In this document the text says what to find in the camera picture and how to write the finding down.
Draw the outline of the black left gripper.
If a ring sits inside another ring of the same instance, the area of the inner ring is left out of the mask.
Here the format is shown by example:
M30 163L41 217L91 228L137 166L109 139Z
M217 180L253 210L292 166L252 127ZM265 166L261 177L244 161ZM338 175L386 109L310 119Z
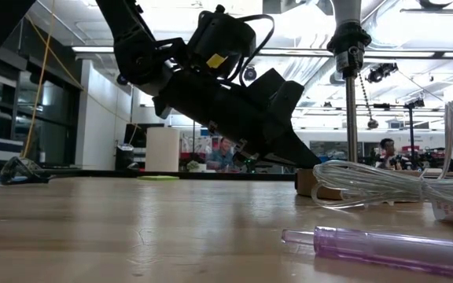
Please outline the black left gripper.
M170 108L241 146L265 163L312 169L322 161L289 129L304 87L273 68L247 88L226 88L216 79L178 71L153 98L156 114Z

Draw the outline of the wooden base metal pole lamp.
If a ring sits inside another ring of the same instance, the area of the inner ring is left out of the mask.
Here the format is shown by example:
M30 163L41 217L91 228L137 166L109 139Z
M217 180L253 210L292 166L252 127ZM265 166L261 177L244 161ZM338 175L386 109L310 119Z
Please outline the wooden base metal pole lamp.
M329 167L353 173L358 166L355 79L361 69L359 59L370 42L371 37L361 28L359 21L349 19L337 23L334 35L327 45L327 49L333 54L338 73L345 79L348 160L342 163L329 161L320 165L320 169Z

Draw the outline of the person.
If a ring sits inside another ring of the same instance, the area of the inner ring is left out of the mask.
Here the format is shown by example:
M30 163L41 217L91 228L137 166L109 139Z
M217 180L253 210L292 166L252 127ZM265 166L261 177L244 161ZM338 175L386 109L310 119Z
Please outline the person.
M380 142L380 147L383 155L380 160L376 162L375 167L400 171L402 165L396 158L395 142L391 138L384 138Z
M222 137L219 148L207 158L207 169L214 171L228 171L234 168L232 142Z

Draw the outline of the white cylinder container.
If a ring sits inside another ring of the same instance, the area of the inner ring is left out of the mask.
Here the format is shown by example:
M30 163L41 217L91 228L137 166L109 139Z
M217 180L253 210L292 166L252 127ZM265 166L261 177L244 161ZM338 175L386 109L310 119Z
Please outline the white cylinder container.
M145 170L177 172L179 170L179 130L150 127L147 130Z

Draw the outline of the long ceiling light strip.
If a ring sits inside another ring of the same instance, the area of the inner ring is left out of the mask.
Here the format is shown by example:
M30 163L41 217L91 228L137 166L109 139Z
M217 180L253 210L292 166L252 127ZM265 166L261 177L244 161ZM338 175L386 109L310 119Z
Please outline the long ceiling light strip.
M73 46L77 54L114 54L111 46ZM332 53L323 49L266 48L257 54L261 57L332 57ZM415 60L453 60L453 51L422 50L367 50L368 59L415 59Z

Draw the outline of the green sticky note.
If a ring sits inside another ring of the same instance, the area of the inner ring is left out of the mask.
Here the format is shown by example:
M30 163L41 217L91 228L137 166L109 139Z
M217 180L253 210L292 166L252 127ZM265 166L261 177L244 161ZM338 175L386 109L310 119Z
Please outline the green sticky note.
M138 176L137 180L143 181L174 181L179 180L180 177L176 176L169 176L169 175L145 175L145 176Z

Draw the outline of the black monitor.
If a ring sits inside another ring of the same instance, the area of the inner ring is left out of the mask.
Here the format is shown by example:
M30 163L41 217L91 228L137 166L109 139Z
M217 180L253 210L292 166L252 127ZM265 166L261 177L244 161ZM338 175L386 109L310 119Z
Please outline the black monitor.
M147 140L147 130L152 127L164 127L163 123L128 123L125 129L124 144L130 144L135 148L145 148Z

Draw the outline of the clear purple pen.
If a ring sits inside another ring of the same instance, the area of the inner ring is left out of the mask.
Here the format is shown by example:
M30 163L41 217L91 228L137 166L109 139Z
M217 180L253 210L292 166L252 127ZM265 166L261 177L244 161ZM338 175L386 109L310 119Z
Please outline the clear purple pen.
M316 226L283 230L282 241L310 245L319 257L453 277L453 240Z

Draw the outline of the black bin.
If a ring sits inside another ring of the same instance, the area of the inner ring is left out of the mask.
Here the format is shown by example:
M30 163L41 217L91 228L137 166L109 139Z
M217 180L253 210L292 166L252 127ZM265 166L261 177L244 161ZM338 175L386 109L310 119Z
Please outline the black bin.
M118 171L138 168L134 162L134 147L130 144L118 144L116 147L115 169Z

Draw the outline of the black eyeglasses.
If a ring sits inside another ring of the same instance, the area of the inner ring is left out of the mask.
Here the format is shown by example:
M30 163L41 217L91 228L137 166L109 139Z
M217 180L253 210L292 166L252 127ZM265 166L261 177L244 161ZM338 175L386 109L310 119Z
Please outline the black eyeglasses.
M0 183L4 186L27 183L48 183L53 176L46 173L34 161L23 157L12 157L0 170Z

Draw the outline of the black background station frame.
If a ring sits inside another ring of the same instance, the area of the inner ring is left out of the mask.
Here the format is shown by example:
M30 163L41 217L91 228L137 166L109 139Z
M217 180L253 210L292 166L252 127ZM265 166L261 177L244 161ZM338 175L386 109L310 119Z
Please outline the black background station frame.
M423 105L424 105L424 103L422 100L415 101L415 102L404 105L404 108L408 111L409 121L408 121L408 133L405 134L405 137L407 138L407 140L403 146L414 147L416 145L415 136L414 136L414 125L413 125L413 110L415 108L422 107ZM395 149L396 149L396 141L394 140L394 137L387 136L387 133L385 133L385 135L382 137L382 139L384 139L384 138L391 138L395 142ZM371 147L370 151L368 153L365 153L364 156L358 158L358 161L361 164L367 164L367 165L371 165L371 166L375 167L376 162L379 161L381 156L383 155L383 152L381 151L381 147L380 147L381 140L379 140L378 143L374 147ZM402 148L400 150L396 149L396 158L399 155L399 151L401 151Z

